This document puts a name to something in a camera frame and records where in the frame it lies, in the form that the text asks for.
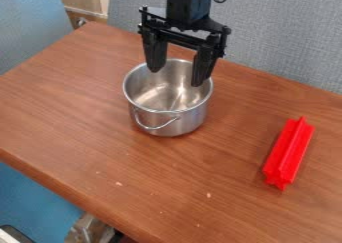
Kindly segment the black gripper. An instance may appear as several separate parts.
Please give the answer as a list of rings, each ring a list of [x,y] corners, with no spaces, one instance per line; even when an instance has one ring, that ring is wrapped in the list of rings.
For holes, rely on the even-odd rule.
[[[150,71],[157,73],[165,67],[170,43],[193,50],[201,49],[194,56],[191,78],[191,85],[199,87],[211,76],[217,59],[225,56],[232,29],[209,15],[187,23],[169,18],[166,8],[143,6],[139,12],[139,34]]]

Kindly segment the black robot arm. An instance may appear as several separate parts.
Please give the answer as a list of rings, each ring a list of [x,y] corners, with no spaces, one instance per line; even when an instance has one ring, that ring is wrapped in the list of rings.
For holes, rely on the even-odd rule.
[[[210,18],[211,2],[228,0],[167,0],[165,8],[142,6],[142,35],[147,67],[157,73],[166,66],[169,44],[197,51],[191,85],[199,87],[211,77],[217,60],[225,57],[232,29]]]

